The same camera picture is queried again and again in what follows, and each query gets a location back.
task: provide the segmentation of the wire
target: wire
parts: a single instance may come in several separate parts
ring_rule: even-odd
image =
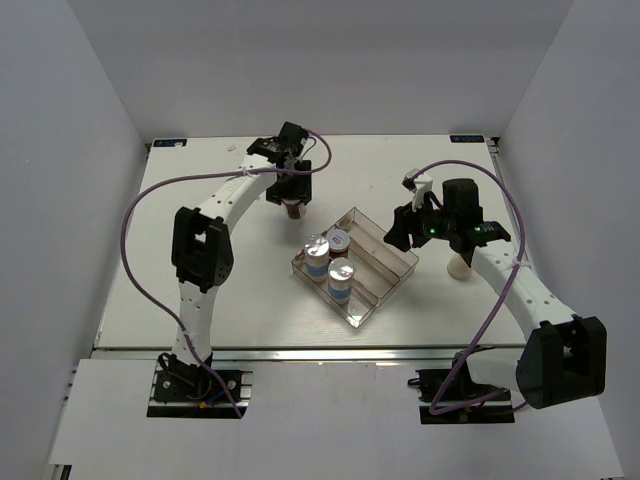
[[[200,408],[204,408],[206,405],[211,405],[211,403],[215,402],[218,398],[224,395],[224,392],[218,392],[213,397],[208,398],[204,402],[200,403]]]
[[[311,145],[309,148],[307,148],[304,153],[300,156],[300,160],[304,160],[304,157],[307,155],[307,153],[309,153],[309,150],[311,150],[313,147],[315,147],[318,144],[318,140],[315,139],[315,137],[311,137],[311,140],[313,140],[313,145]]]
[[[469,343],[467,348],[464,350],[464,352],[462,353],[462,355],[460,356],[460,358],[458,359],[456,364],[453,366],[453,368],[451,369],[451,371],[447,375],[447,378],[445,378],[444,382],[442,383],[442,385],[438,389],[438,392],[436,393],[435,397],[433,398],[433,401],[431,402],[431,406],[429,406],[429,413],[431,415],[442,415],[443,413],[448,413],[448,412],[452,412],[454,410],[459,410],[461,408],[470,407],[472,405],[475,405],[476,403],[486,402],[487,400],[491,400],[492,398],[495,398],[495,397],[497,397],[499,395],[502,395],[503,393],[508,391],[507,389],[501,388],[499,390],[496,390],[495,392],[488,393],[488,394],[483,395],[483,396],[478,397],[478,398],[474,398],[474,399],[471,399],[471,400],[460,402],[460,403],[457,403],[455,405],[450,405],[448,407],[443,407],[443,408],[439,408],[439,409],[436,408],[437,405],[438,405],[438,402],[442,399],[442,396],[446,392],[447,388],[449,388],[449,386],[453,382],[453,379],[455,378],[457,373],[460,371],[462,366],[466,363],[467,358],[469,358],[469,355],[471,355],[471,353],[473,352],[473,349],[478,345],[478,343],[480,343],[480,339],[482,338],[484,333],[489,328],[489,325],[491,325],[491,322],[493,321],[495,316],[498,314],[498,311],[500,310],[500,307],[502,307],[502,305],[504,304],[504,302],[505,302],[505,300],[507,298],[507,295],[509,293],[509,290],[511,290],[511,286],[513,285],[513,282],[516,279],[516,275],[518,274],[518,270],[520,269],[520,262],[522,262],[522,259],[524,257],[524,253],[525,253],[525,232],[524,232],[524,221],[522,219],[522,214],[521,214],[520,210],[518,209],[518,206],[516,205],[516,201],[514,200],[513,196],[511,195],[509,190],[507,190],[507,187],[500,181],[500,179],[498,177],[496,177],[493,173],[491,173],[486,168],[480,167],[480,166],[475,165],[475,164],[470,163],[470,162],[465,162],[464,160],[441,160],[439,162],[432,163],[431,165],[428,165],[428,166],[418,170],[418,172],[411,177],[411,180],[415,180],[416,177],[422,175],[426,171],[431,170],[432,168],[435,168],[435,167],[439,167],[441,165],[463,165],[465,167],[470,167],[470,168],[473,168],[475,170],[479,170],[482,173],[484,173],[485,175],[487,175],[489,178],[491,178],[500,187],[500,189],[504,193],[505,197],[507,197],[507,200],[511,204],[511,207],[513,208],[513,212],[514,212],[514,214],[516,216],[516,219],[518,221],[518,232],[519,232],[519,237],[520,237],[520,245],[519,245],[518,251],[516,253],[516,262],[514,263],[512,269],[511,269],[511,273],[509,274],[509,277],[507,278],[507,282],[505,283],[505,285],[504,285],[504,287],[502,289],[502,292],[500,292],[500,295],[498,296],[498,300],[496,301],[495,305],[493,306],[493,308],[489,312],[489,315],[487,316],[486,320],[480,326],[480,329],[475,334],[475,336],[473,337],[473,339],[471,340],[471,342]]]
[[[513,407],[513,408],[509,411],[509,413],[516,413],[516,412],[519,412],[520,410],[522,410],[524,407],[526,407],[526,406],[528,406],[528,405],[529,405],[529,402],[524,401],[524,402],[522,402],[520,405],[518,405],[517,407]]]
[[[440,200],[438,200],[438,197],[436,197],[436,194],[433,192],[429,192],[429,200],[431,200],[431,203],[433,203],[436,207],[438,207],[440,210],[442,210],[442,204],[440,203]]]
[[[246,173],[251,173],[251,174],[288,173],[291,175],[311,175],[312,173],[317,173],[327,168],[331,163],[331,159],[333,158],[333,152],[331,151],[331,147],[329,146],[327,141],[324,138],[322,138],[320,135],[318,135],[317,133],[314,133],[312,130],[309,130],[309,129],[306,129],[306,130],[309,132],[310,135],[312,135],[313,137],[316,137],[327,149],[327,160],[321,166],[317,168],[312,168],[311,170],[308,170],[308,171],[298,171],[298,170],[291,170],[286,168],[275,168],[275,167],[274,168],[254,168],[254,169],[246,170]],[[239,177],[244,174],[245,172],[243,172],[242,170],[235,170],[232,172],[220,172],[220,173],[203,173],[199,175],[187,175],[182,177],[169,178],[167,180],[163,180],[162,182],[156,183],[155,185],[152,185],[146,190],[144,190],[143,192],[141,192],[133,200],[133,202],[131,202],[131,205],[129,205],[129,208],[127,208],[124,214],[124,218],[122,220],[122,227],[120,229],[120,257],[122,259],[122,266],[124,267],[124,271],[127,274],[129,281],[142,294],[143,297],[145,297],[147,300],[153,303],[156,307],[158,307],[160,310],[162,310],[171,318],[173,318],[173,320],[175,320],[175,322],[178,324],[178,327],[180,328],[180,331],[184,335],[184,339],[187,344],[187,347],[189,348],[189,352],[191,353],[195,361],[198,363],[198,365],[202,367],[204,370],[206,370],[208,373],[213,375],[213,377],[218,381],[218,383],[222,387],[224,394],[229,399],[229,403],[235,410],[238,418],[242,418],[242,413],[240,412],[240,409],[236,405],[236,402],[233,400],[231,392],[227,388],[226,382],[223,380],[223,378],[220,375],[218,375],[218,373],[213,368],[211,368],[209,365],[205,363],[204,359],[200,358],[200,355],[198,355],[198,352],[196,351],[195,346],[193,345],[191,336],[187,333],[187,327],[184,324],[184,322],[180,319],[180,316],[177,315],[173,310],[171,310],[168,306],[166,306],[160,300],[158,300],[156,297],[154,297],[151,293],[149,293],[149,291],[145,289],[133,275],[133,272],[131,271],[131,265],[129,264],[129,259],[127,257],[127,228],[129,227],[131,216],[133,215],[133,211],[135,210],[138,203],[140,203],[140,201],[143,198],[145,198],[147,195],[149,195],[151,192],[154,192],[155,190],[161,187],[166,187],[167,185],[172,185],[174,183],[187,182],[190,180],[207,180],[211,178]]]
[[[190,397],[189,395],[185,395],[185,397],[187,397],[189,400],[200,400],[200,399],[204,398],[207,395],[207,393],[209,393],[209,391],[211,390],[212,384],[213,383],[211,382],[211,379],[209,379],[209,386],[207,387],[205,392],[202,395],[200,395],[199,397]]]

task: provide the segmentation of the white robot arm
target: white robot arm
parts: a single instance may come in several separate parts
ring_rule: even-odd
[[[197,356],[209,364],[215,298],[233,268],[231,232],[265,191],[267,201],[285,204],[291,218],[301,218],[311,200],[311,162],[301,158],[308,138],[308,131],[285,122],[278,136],[259,138],[248,148],[239,176],[225,181],[198,207],[182,207],[176,213],[171,262],[179,281],[185,331],[178,329],[171,355],[163,354],[159,361],[181,390],[186,394],[191,390],[194,398],[208,389],[210,376],[188,348],[185,333]],[[292,175],[282,169],[308,174]]]
[[[413,182],[414,176],[415,171],[410,172],[403,182],[414,192],[414,200],[396,208],[385,241],[407,251],[434,238],[448,240],[466,268],[476,271],[500,294],[516,263],[514,247],[498,222],[483,220],[475,182],[444,182],[440,205],[431,192],[432,180]],[[466,359],[459,385],[469,378],[476,386],[518,391],[534,408],[604,391],[606,329],[596,317],[576,315],[526,265],[520,265],[505,305],[522,330],[525,347],[477,348]],[[462,387],[467,392],[473,389]]]
[[[269,160],[260,155],[246,155],[240,166],[241,169],[270,168],[273,167]],[[222,187],[210,198],[197,207],[197,215],[207,219],[220,219],[221,225],[226,225],[228,234],[231,235],[240,217],[247,211],[258,196],[271,187],[277,181],[275,172],[260,173],[257,175],[243,175],[224,182]],[[216,272],[218,279],[226,279],[231,266],[225,267],[221,272]],[[214,285],[203,291],[199,282],[193,282],[188,278],[180,281],[180,318],[187,327],[187,332],[193,341],[196,352],[200,358],[211,355],[211,322],[213,318],[213,305],[218,293],[219,285]],[[178,360],[186,364],[197,364],[193,355],[187,348],[183,332],[178,329],[176,342],[171,353]]]

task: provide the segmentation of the plastic container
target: plastic container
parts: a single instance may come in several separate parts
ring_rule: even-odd
[[[413,273],[418,257],[401,252],[383,241],[385,231],[354,208],[332,228],[349,235],[348,258],[355,273],[349,302],[340,304],[329,294],[328,282],[315,282],[308,274],[304,250],[291,262],[293,273],[354,327],[360,327],[380,308],[398,287]]]

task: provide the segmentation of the small white object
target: small white object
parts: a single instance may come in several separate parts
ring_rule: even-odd
[[[353,262],[347,258],[336,258],[329,264],[329,295],[336,303],[349,302],[354,273]]]
[[[256,178],[258,176],[255,173],[251,173],[246,165],[243,165],[242,167],[240,167],[240,170],[242,170],[243,177]]]
[[[467,262],[464,261],[459,253],[451,257],[451,260],[447,263],[447,272],[456,280],[466,280],[471,276],[471,271],[471,267],[467,265]]]
[[[304,258],[307,273],[316,283],[327,279],[329,264],[329,242],[322,235],[312,235],[304,244]]]

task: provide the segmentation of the white wall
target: white wall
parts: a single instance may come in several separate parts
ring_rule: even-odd
[[[144,146],[64,0],[0,2],[0,465],[39,479]]]
[[[572,0],[70,0],[145,141],[501,134]]]
[[[576,2],[501,146],[536,267],[607,326],[601,405],[631,479],[640,478],[639,138],[640,3]]]

